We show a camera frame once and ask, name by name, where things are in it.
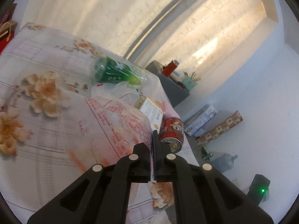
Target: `silver screw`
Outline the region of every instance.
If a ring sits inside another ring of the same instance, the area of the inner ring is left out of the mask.
[[[208,164],[208,163],[205,163],[204,165],[202,165],[202,168],[204,170],[210,171],[212,169],[212,165]]]
[[[94,166],[92,167],[92,170],[93,170],[94,172],[100,172],[100,171],[102,171],[102,169],[103,169],[103,167],[102,167],[102,165],[100,165],[100,164],[96,164],[96,165],[94,165]]]
[[[176,158],[176,156],[173,153],[169,153],[166,155],[168,160],[174,160]]]
[[[138,155],[137,155],[137,154],[131,154],[131,155],[129,156],[129,159],[132,160],[132,161],[135,161],[135,160],[138,159]]]

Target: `bag handle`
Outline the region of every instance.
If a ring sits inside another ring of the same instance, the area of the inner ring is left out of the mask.
[[[6,22],[6,23],[4,23],[4,24],[1,26],[1,28],[0,28],[0,33],[1,33],[2,29],[4,28],[4,25],[6,25],[6,24],[9,24],[9,34],[8,34],[8,36],[7,36],[7,38],[6,38],[6,42],[8,42],[9,39],[10,39],[10,36],[11,36],[11,24],[10,24],[9,22]]]

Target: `green bottle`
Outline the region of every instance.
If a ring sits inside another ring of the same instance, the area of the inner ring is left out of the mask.
[[[108,56],[101,56],[95,64],[95,80],[100,83],[120,83],[128,81],[130,84],[141,84],[144,72],[135,65],[127,65],[114,61]]]

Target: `beige curtain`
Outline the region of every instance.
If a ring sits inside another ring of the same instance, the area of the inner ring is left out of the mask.
[[[203,78],[266,17],[262,0],[198,0],[137,58],[145,67],[157,60],[180,62],[178,70]]]
[[[30,0],[22,24],[72,33],[123,56],[172,0]]]

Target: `wall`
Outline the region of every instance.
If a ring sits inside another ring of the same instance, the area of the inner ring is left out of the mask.
[[[20,29],[20,27],[23,25],[21,24],[25,9],[27,7],[29,0],[15,0],[14,3],[17,3],[16,9],[13,13],[12,20],[16,21],[18,23],[16,32]]]
[[[286,43],[299,53],[299,23],[285,0],[279,0],[283,20]]]
[[[244,122],[208,145],[208,150],[238,154],[225,173],[239,188],[255,174],[270,179],[270,199],[260,204],[278,223],[299,192],[299,55],[288,45],[262,77],[223,110],[239,110]]]
[[[278,0],[274,0],[279,23],[265,18],[240,46],[209,73],[177,107],[186,120],[210,103],[217,110],[234,100],[259,77],[281,51],[284,44],[283,18]]]

